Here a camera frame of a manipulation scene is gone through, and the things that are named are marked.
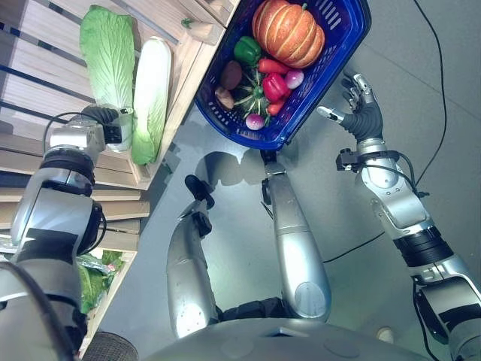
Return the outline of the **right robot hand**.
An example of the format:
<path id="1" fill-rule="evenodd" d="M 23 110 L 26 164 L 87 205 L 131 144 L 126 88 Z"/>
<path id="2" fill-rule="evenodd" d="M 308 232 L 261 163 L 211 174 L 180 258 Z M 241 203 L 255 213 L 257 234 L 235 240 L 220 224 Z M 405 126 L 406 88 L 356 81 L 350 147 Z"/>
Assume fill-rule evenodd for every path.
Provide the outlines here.
<path id="1" fill-rule="evenodd" d="M 357 143 L 371 138 L 382 139 L 383 115 L 367 78 L 358 72 L 345 71 L 341 85 L 351 112 L 320 105 L 317 113 L 343 127 Z"/>

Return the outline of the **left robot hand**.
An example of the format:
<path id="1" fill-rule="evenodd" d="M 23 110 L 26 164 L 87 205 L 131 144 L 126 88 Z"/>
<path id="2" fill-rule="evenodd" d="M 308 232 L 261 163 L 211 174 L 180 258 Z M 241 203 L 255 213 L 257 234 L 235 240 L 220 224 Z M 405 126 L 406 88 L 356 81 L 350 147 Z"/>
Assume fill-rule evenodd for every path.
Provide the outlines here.
<path id="1" fill-rule="evenodd" d="M 134 113 L 134 109 L 130 107 L 115 109 L 89 105 L 84 108 L 81 113 L 99 121 L 102 124 L 111 124 L 121 117 L 132 115 Z"/>

